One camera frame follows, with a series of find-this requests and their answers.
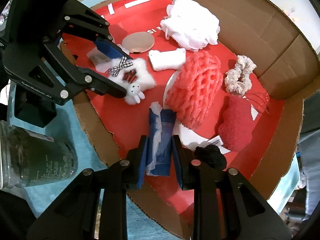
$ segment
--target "red fuzzy cloth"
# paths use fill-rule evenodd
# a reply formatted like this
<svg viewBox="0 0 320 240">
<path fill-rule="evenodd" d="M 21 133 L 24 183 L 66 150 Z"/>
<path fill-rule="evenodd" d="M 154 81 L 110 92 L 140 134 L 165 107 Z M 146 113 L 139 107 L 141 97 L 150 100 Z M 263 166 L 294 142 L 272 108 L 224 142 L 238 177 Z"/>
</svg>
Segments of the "red fuzzy cloth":
<svg viewBox="0 0 320 240">
<path fill-rule="evenodd" d="M 223 147 L 239 152 L 252 140 L 254 121 L 249 100 L 231 96 L 229 106 L 223 112 L 223 124 L 218 128 Z"/>
<path fill-rule="evenodd" d="M 197 129 L 208 115 L 222 85 L 220 67 L 218 57 L 207 51 L 195 52 L 186 59 L 165 102 L 185 127 Z"/>
</svg>

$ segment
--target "pink foam mesh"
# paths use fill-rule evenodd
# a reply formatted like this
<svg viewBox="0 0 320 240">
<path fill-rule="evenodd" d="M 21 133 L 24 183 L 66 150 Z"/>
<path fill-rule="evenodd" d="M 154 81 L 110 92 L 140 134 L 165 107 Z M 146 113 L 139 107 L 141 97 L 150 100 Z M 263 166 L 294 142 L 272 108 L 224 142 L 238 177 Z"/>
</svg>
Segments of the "pink foam mesh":
<svg viewBox="0 0 320 240">
<path fill-rule="evenodd" d="M 202 124 L 221 88 L 223 75 L 217 56 L 207 51 L 195 52 L 186 59 L 166 97 L 166 105 L 177 112 L 177 118 L 189 129 Z"/>
</svg>

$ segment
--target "white bunny figurine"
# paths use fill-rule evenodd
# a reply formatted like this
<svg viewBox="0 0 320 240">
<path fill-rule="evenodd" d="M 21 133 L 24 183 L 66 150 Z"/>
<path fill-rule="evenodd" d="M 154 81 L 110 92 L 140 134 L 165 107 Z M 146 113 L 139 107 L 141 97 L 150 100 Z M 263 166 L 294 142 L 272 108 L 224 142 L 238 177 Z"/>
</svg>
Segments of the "white bunny figurine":
<svg viewBox="0 0 320 240">
<path fill-rule="evenodd" d="M 140 99 L 145 99 L 146 97 L 141 92 L 140 85 L 138 83 L 132 83 L 127 88 L 127 95 L 134 98 L 137 104 L 140 103 Z"/>
</svg>

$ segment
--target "red sponge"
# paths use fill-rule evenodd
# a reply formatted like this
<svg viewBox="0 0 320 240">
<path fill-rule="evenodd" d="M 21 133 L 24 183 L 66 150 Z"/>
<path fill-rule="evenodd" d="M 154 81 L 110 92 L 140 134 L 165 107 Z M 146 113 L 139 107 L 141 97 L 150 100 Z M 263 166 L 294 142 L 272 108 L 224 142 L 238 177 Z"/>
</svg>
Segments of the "red sponge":
<svg viewBox="0 0 320 240">
<path fill-rule="evenodd" d="M 231 96 L 229 106 L 223 113 L 223 123 L 218 132 L 223 147 L 239 152 L 252 140 L 254 121 L 251 116 L 251 103 L 244 98 Z"/>
</svg>

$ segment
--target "red paper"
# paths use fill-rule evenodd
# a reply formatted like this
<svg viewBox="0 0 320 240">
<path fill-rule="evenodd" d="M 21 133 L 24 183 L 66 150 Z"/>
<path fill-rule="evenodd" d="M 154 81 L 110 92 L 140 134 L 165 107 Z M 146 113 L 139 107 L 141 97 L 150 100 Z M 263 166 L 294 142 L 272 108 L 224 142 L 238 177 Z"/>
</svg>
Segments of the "red paper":
<svg viewBox="0 0 320 240">
<path fill-rule="evenodd" d="M 152 49 L 169 51 L 178 48 L 175 40 L 165 39 L 159 24 L 167 16 L 166 6 L 171 4 L 172 0 L 150 0 L 125 8 L 124 4 L 132 1 L 135 0 L 121 0 L 113 3 L 115 13 L 112 15 L 109 13 L 108 6 L 96 10 L 98 14 L 103 15 L 110 22 L 109 30 L 115 38 L 116 44 L 120 44 L 122 39 L 131 33 L 148 31 L 155 38 L 155 45 Z M 90 67 L 95 70 L 93 63 L 86 57 L 86 54 L 94 48 L 92 42 L 67 34 L 63 36 L 63 39 L 72 54 L 78 56 L 76 61 L 78 66 Z M 236 55 L 221 43 L 214 46 L 209 45 L 204 50 L 211 55 L 218 56 L 221 61 L 222 73 L 233 68 L 236 63 Z M 137 147 L 142 134 L 148 134 L 149 106 L 155 101 L 162 105 L 165 86 L 174 73 L 174 70 L 154 72 L 148 60 L 148 52 L 131 54 L 130 56 L 133 58 L 143 57 L 148 63 L 148 70 L 156 80 L 157 86 L 144 92 L 145 100 L 142 100 L 140 104 L 129 106 L 123 99 L 116 99 L 109 95 L 98 96 L 93 92 L 88 92 L 91 103 L 103 124 L 108 131 L 114 134 L 114 141 L 120 147 L 119 155 L 121 158 L 125 158 L 130 149 Z M 250 93 L 266 94 L 257 77 L 251 74 L 250 78 L 252 80 Z M 223 85 L 217 93 L 208 117 L 196 133 L 205 138 L 213 138 L 217 135 L 217 128 L 222 123 L 221 115 L 227 107 L 225 103 L 228 102 L 229 96 L 230 94 L 225 92 Z M 268 103 L 270 114 L 264 110 L 264 104 L 259 102 L 252 102 L 252 104 L 257 110 L 263 112 L 263 114 L 258 114 L 255 120 L 256 127 L 253 131 L 252 142 L 239 153 L 230 152 L 225 155 L 228 167 L 237 168 L 247 179 L 253 174 L 268 148 L 279 122 L 284 102 L 270 99 Z M 192 223 L 193 191 L 182 192 L 179 189 L 173 164 L 171 165 L 170 177 L 146 176 L 146 181 L 163 200 L 176 209 L 178 214 L 181 214 L 190 224 Z"/>
</svg>

